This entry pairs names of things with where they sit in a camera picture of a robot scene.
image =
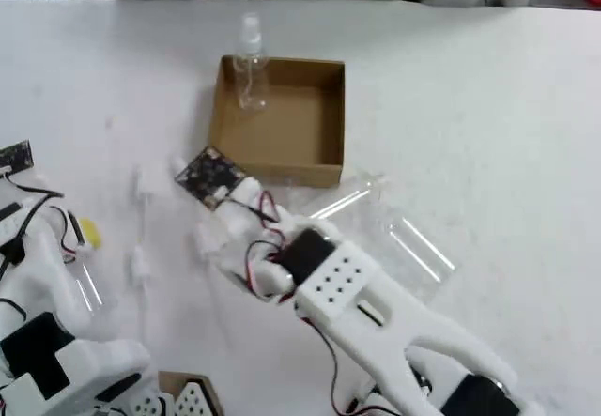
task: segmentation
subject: cardboard piece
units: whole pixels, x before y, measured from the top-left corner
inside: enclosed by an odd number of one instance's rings
[[[207,391],[208,398],[212,406],[215,408],[215,416],[223,416],[223,408],[219,402],[219,398],[206,376],[198,376],[195,374],[186,374],[184,372],[159,372],[159,389],[164,393],[170,393],[175,399],[181,394],[184,387],[189,381],[195,381],[201,384],[203,390]]]
[[[215,87],[209,141],[250,175],[329,187],[340,182],[345,151],[345,64],[270,58],[268,106],[241,110],[233,57]]]

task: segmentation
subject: black circuit board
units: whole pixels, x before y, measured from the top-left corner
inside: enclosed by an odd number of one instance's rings
[[[214,211],[246,177],[232,160],[208,146],[177,174],[176,183]]]
[[[34,166],[29,141],[22,141],[14,146],[7,146],[0,150],[0,167],[9,165],[11,174],[17,174]]]

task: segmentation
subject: clear plastic bottle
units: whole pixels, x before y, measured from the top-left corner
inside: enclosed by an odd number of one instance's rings
[[[239,46],[234,56],[236,92],[239,107],[249,111],[265,109],[269,94],[267,64],[257,14],[245,14],[242,19]]]

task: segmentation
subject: cable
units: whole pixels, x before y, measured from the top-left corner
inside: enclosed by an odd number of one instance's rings
[[[4,175],[4,178],[6,178],[7,181],[10,184],[12,184],[13,186],[15,186],[16,188],[19,188],[22,191],[26,191],[28,193],[45,193],[47,195],[56,195],[56,196],[61,195],[61,196],[64,196],[62,193],[58,193],[56,191],[51,191],[49,189],[34,188],[32,186],[24,186],[23,184],[15,183],[12,179],[10,179],[10,174]]]
[[[282,220],[282,218],[280,217],[278,208],[275,206],[275,200],[273,199],[273,195],[269,191],[263,191],[261,193],[261,196],[259,197],[259,211],[261,211],[262,213],[265,213],[265,211],[263,211],[263,206],[265,205],[266,199],[270,202],[271,212],[275,216],[275,222],[279,223]],[[282,233],[282,230],[280,230],[278,228],[272,228],[272,227],[267,226],[267,224],[264,220],[261,220],[261,226],[264,229],[269,230],[274,235],[278,236],[280,238],[280,247],[281,248],[284,247],[285,235],[284,235],[284,233]]]
[[[67,229],[69,228],[69,222],[67,221],[67,216],[65,215],[65,213],[63,212],[63,210],[61,208],[56,207],[55,205],[51,205],[50,208],[56,209],[60,213],[61,217],[63,218],[63,223],[64,223],[64,226],[65,226],[65,230],[63,231],[63,236],[60,239],[60,246],[68,254],[77,255],[77,252],[75,252],[74,250],[68,248],[65,245],[65,236],[67,235]]]
[[[338,358],[336,357],[336,352],[334,351],[334,348],[331,346],[330,341],[328,341],[328,338],[326,338],[326,336],[321,332],[320,329],[318,329],[315,325],[313,325],[313,322],[311,322],[306,317],[303,317],[301,320],[303,322],[305,322],[307,325],[309,325],[310,327],[312,327],[313,330],[315,330],[317,332],[317,334],[321,337],[321,339],[326,344],[326,346],[328,347],[328,350],[331,353],[331,358],[334,361],[334,375],[331,378],[330,403],[331,403],[332,409],[338,416],[360,416],[362,414],[365,414],[367,411],[382,411],[384,413],[390,414],[391,416],[401,416],[399,413],[390,411],[389,409],[381,407],[380,405],[369,405],[367,407],[363,407],[363,408],[361,408],[357,411],[353,411],[351,413],[344,413],[344,412],[340,411],[336,407],[336,403],[334,402],[334,390],[336,388],[336,380],[338,379]]]
[[[250,205],[246,205],[245,203],[242,203],[238,200],[236,200],[235,198],[232,197],[226,197],[223,199],[226,202],[232,202],[235,203],[236,205],[238,205],[239,207],[243,207],[245,209],[248,209],[249,211],[251,211],[256,217],[259,218],[260,221],[268,221],[271,223],[277,223],[278,221],[276,221],[275,219],[273,219],[271,216],[269,216],[268,214],[265,214],[263,211],[253,208]]]
[[[44,205],[44,203],[46,203],[51,198],[63,197],[63,196],[64,195],[62,193],[55,193],[54,191],[51,191],[51,193],[47,193],[42,198],[40,198],[38,200],[38,202],[29,210],[29,212],[25,216],[25,219],[23,220],[23,223],[21,224],[21,227],[19,228],[19,231],[17,232],[17,235],[11,241],[12,248],[10,249],[10,252],[8,252],[7,255],[4,257],[4,259],[2,260],[2,265],[0,265],[0,280],[2,280],[2,278],[4,277],[4,274],[7,272],[8,263],[10,263],[10,260],[12,259],[12,257],[15,254],[15,249],[16,249],[15,245],[19,241],[21,241],[21,239],[23,238],[23,235],[25,234],[25,231],[27,230],[27,226],[29,225],[29,223],[31,222],[33,217],[36,215],[36,212],[38,212],[38,209],[40,209],[42,207],[42,205]]]
[[[270,242],[268,240],[263,240],[263,239],[254,240],[246,248],[246,254],[244,255],[244,267],[246,269],[246,285],[248,286],[249,290],[251,292],[253,292],[253,294],[255,294],[257,297],[266,299],[267,296],[261,296],[258,292],[256,292],[256,289],[254,288],[253,271],[251,270],[251,261],[250,261],[251,251],[253,250],[253,247],[255,245],[259,245],[259,244],[265,244],[265,245],[270,245],[272,247],[275,247],[276,252],[274,252],[274,254],[280,253],[282,251],[282,248],[274,242]]]
[[[15,303],[13,300],[4,299],[4,298],[0,297],[0,303],[5,303],[7,305],[10,305],[17,313],[19,313],[21,316],[23,316],[23,322],[25,322],[25,320],[27,320],[27,312],[21,306],[19,306],[17,303]]]
[[[96,405],[94,407],[94,409],[102,409],[102,407],[100,405]],[[123,416],[128,416],[127,413],[125,411],[123,411],[121,408],[117,408],[117,407],[110,407],[109,411],[114,411],[115,413],[119,413],[122,414]]]

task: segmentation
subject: white table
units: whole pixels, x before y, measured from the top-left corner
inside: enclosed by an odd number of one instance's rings
[[[159,367],[209,375],[227,414],[331,414],[325,347],[289,307],[194,264],[191,202],[168,185],[170,155],[206,142],[217,64],[249,9],[271,54],[347,62],[347,174],[400,180],[399,204],[464,265],[434,306],[496,348],[547,414],[601,408],[599,13],[1,1],[0,145],[29,138],[37,170],[98,222],[116,330],[139,334],[124,257],[141,163],[164,174],[146,248]],[[358,376],[342,368],[340,399]]]

